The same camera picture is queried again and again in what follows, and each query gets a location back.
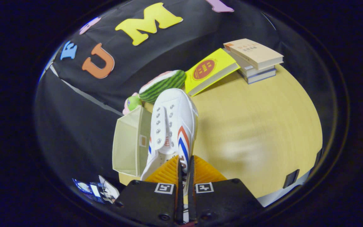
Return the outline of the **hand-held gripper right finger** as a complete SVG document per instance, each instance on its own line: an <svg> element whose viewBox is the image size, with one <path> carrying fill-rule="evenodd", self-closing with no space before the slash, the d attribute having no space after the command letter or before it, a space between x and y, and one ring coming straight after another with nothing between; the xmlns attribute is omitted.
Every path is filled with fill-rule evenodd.
<svg viewBox="0 0 363 227"><path fill-rule="evenodd" d="M188 224L192 226L231 226L264 209L240 179L227 179L197 155L190 159L188 181Z"/></svg>

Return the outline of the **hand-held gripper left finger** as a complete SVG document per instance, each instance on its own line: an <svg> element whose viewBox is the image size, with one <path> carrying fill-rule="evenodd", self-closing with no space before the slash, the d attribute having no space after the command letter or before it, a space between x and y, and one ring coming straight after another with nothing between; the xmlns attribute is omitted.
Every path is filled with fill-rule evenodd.
<svg viewBox="0 0 363 227"><path fill-rule="evenodd" d="M178 156L145 181L132 180L115 200L115 213L145 226L183 224L183 183Z"/></svg>

